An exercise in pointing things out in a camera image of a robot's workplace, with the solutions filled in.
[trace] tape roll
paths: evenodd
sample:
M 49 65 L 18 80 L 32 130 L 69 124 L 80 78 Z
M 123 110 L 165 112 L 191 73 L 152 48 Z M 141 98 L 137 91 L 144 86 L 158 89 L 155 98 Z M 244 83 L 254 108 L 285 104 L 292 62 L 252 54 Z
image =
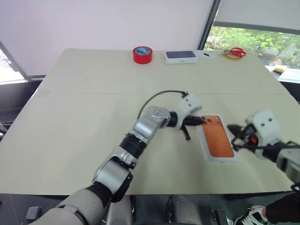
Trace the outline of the tape roll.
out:
M 152 49 L 139 46 L 133 50 L 133 61 L 139 64 L 147 64 L 152 61 Z

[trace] floor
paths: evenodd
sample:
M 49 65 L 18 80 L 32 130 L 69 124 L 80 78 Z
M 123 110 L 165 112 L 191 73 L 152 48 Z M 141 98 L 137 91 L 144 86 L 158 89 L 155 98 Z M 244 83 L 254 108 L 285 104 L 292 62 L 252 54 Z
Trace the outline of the floor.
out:
M 289 193 L 232 199 L 230 195 L 187 195 L 187 198 L 197 207 L 203 225 L 217 225 L 213 220 L 211 210 L 224 210 L 226 216 L 234 220 L 247 211 L 251 205 L 267 205 Z M 26 225 L 32 221 L 25 219 L 29 207 L 42 207 L 42 214 L 55 207 L 63 196 L 9 195 L 0 194 L 0 225 Z M 165 205 L 168 195 L 136 195 L 135 225 L 167 222 Z

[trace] table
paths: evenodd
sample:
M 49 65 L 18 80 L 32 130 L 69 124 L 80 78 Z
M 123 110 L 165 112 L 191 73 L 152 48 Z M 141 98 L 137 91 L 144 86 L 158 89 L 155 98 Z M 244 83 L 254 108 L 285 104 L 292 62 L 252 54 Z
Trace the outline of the table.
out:
M 166 65 L 154 52 L 148 65 L 130 51 L 66 50 L 0 142 L 0 192 L 69 195 L 90 185 L 98 165 L 120 144 L 143 103 L 166 89 L 187 90 L 204 113 L 244 124 L 269 108 L 284 141 L 300 143 L 300 107 L 252 54 L 197 64 Z M 165 94 L 151 105 L 173 109 L 180 97 Z M 289 190 L 274 163 L 247 150 L 239 162 L 205 163 L 194 127 L 191 140 L 159 130 L 133 170 L 128 194 L 228 194 Z

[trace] sneaker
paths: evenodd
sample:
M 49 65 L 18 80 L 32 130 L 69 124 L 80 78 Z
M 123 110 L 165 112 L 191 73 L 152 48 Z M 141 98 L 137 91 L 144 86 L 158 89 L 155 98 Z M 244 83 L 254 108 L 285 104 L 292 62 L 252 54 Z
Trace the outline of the sneaker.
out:
M 243 216 L 237 218 L 233 225 L 266 225 L 267 218 L 263 216 L 263 206 L 254 205 Z

